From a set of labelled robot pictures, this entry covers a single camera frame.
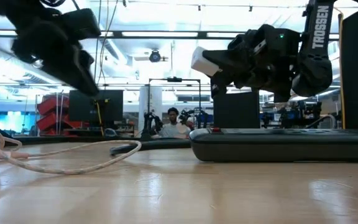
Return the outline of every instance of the table surface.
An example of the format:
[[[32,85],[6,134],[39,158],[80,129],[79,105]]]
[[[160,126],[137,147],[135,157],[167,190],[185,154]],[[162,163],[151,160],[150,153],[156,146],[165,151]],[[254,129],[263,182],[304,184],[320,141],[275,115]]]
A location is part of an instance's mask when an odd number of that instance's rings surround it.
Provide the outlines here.
[[[28,162],[67,169],[108,160],[109,146],[98,146]],[[214,164],[167,149],[59,176],[0,161],[0,224],[25,223],[358,223],[358,164]]]

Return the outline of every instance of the person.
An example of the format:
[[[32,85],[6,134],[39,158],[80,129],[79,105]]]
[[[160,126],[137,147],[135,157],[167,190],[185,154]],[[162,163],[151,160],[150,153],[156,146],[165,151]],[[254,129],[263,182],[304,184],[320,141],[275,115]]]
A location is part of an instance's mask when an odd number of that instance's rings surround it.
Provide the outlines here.
[[[162,138],[188,138],[190,128],[178,123],[179,111],[176,108],[169,108],[169,124],[164,124],[158,135]]]

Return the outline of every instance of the computer monitor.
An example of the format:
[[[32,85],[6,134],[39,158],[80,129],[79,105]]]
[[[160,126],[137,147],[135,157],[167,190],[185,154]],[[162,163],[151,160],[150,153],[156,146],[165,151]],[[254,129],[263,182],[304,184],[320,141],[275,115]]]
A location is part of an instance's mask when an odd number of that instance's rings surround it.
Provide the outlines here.
[[[122,121],[124,96],[122,90],[102,90],[95,97],[88,97],[78,90],[70,91],[68,117],[70,121],[99,122],[99,103],[102,122]]]
[[[259,93],[215,95],[214,126],[217,128],[260,128]]]

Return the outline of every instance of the wire bundle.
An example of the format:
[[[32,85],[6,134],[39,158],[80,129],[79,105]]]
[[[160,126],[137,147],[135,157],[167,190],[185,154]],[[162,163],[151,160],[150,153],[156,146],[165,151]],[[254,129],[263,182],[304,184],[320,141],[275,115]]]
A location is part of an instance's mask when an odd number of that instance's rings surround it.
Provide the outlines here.
[[[11,153],[7,154],[6,152],[4,152],[5,142],[12,142],[14,144],[17,144],[17,147],[15,147],[14,149],[10,149]],[[81,149],[84,147],[102,145],[102,144],[136,144],[137,146],[133,150],[129,151],[128,153],[123,154],[115,159],[111,159],[108,162],[98,164],[95,166],[91,166],[91,167],[81,168],[81,169],[49,169],[49,168],[34,166],[34,165],[31,165],[31,164],[28,164],[28,163],[18,160],[18,159],[26,159],[28,157],[51,156],[51,155],[55,155],[55,154],[59,154],[59,153],[63,153],[63,152],[74,151],[75,149]],[[133,155],[135,152],[139,151],[139,149],[142,147],[142,143],[140,143],[139,141],[132,141],[132,140],[115,140],[115,141],[94,142],[94,143],[90,143],[90,144],[84,144],[82,146],[71,147],[68,149],[62,149],[62,150],[46,152],[46,153],[36,153],[36,154],[16,152],[21,147],[22,147],[22,143],[20,141],[5,138],[0,133],[0,159],[8,161],[9,163],[11,163],[15,166],[21,167],[23,169],[31,170],[34,172],[40,172],[40,173],[44,173],[44,174],[76,175],[76,174],[85,174],[85,173],[93,172],[96,170],[100,170],[100,169],[106,168],[107,166],[110,166],[116,162],[119,162],[119,161]]]

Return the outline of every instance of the white sensor block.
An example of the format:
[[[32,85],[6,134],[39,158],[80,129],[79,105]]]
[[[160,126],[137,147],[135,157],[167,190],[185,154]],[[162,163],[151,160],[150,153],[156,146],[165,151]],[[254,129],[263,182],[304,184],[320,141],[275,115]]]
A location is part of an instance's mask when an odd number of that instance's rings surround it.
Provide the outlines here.
[[[212,77],[215,75],[216,72],[219,71],[219,66],[203,57],[204,50],[205,49],[202,47],[197,47],[196,50],[193,52],[191,68],[196,71],[202,72],[209,77]]]

